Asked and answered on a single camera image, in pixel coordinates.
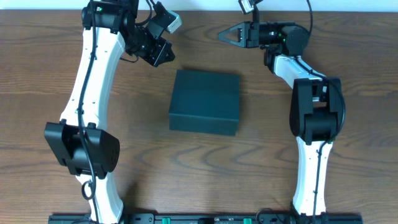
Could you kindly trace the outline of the black gift box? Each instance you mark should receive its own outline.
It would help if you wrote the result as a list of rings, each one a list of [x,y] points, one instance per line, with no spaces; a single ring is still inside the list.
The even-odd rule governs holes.
[[[169,129],[234,136],[239,126],[240,76],[178,70]]]

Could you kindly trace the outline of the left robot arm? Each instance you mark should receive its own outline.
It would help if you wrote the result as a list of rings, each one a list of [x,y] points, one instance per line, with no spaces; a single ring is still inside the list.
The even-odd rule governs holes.
[[[137,1],[90,1],[81,12],[83,51],[70,99],[44,137],[61,166],[81,184],[90,204],[87,215],[51,215],[50,223],[133,223],[126,214],[114,170],[119,140],[107,132],[108,103],[114,74],[123,54],[157,67],[171,62],[172,45],[162,34],[181,25],[180,16],[161,2],[149,1],[146,20],[137,22]]]

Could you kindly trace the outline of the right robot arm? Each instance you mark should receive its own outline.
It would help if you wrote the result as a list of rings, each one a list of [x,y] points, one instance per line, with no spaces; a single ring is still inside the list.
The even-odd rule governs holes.
[[[345,122],[339,78],[328,78],[302,60],[310,31],[294,22],[242,22],[220,41],[265,51],[264,64],[292,89],[289,125],[298,145],[298,179],[292,206],[300,222],[325,222],[326,167]]]

